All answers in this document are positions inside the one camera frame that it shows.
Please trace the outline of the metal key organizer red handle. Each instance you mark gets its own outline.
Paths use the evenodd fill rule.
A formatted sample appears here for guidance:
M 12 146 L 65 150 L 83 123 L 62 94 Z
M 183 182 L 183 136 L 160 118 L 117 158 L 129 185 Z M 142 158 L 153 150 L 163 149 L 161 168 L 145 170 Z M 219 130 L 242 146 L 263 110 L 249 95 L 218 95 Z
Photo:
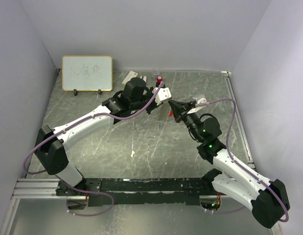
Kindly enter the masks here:
M 164 103 L 159 111 L 159 115 L 158 115 L 158 122 L 159 123 L 164 123 L 167 121 L 167 119 L 169 118 L 169 114 L 171 112 L 171 107 L 169 105 L 169 103 Z

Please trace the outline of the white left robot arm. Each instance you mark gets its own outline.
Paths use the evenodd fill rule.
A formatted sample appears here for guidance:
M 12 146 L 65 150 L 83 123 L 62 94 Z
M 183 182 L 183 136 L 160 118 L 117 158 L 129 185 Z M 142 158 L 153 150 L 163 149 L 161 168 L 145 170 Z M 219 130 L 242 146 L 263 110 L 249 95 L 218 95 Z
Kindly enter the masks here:
M 148 88 L 143 79 L 131 78 L 123 90 L 116 92 L 88 114 L 53 129 L 42 127 L 36 139 L 34 154 L 49 175 L 66 182 L 74 195 L 81 195 L 85 192 L 86 180 L 69 162 L 67 151 L 100 128 L 131 119 L 143 111 L 151 113 L 170 98 L 170 90 L 163 81 L 158 80 L 156 87 Z

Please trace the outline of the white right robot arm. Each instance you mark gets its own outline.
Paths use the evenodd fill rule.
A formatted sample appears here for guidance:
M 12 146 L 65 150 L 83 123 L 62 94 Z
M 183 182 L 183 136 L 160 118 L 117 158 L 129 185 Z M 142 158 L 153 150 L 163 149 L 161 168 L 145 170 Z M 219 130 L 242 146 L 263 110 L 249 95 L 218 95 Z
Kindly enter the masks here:
M 218 192 L 231 197 L 249 209 L 265 228 L 289 220 L 290 204 L 285 184 L 257 173 L 230 151 L 227 142 L 219 140 L 222 131 L 217 118 L 211 114 L 200 117 L 196 114 L 207 102 L 170 100 L 168 103 L 175 122 L 183 122 L 190 136 L 199 143 L 197 150 L 201 158 L 216 167 L 205 175 L 206 180 L 202 183 L 206 194 Z

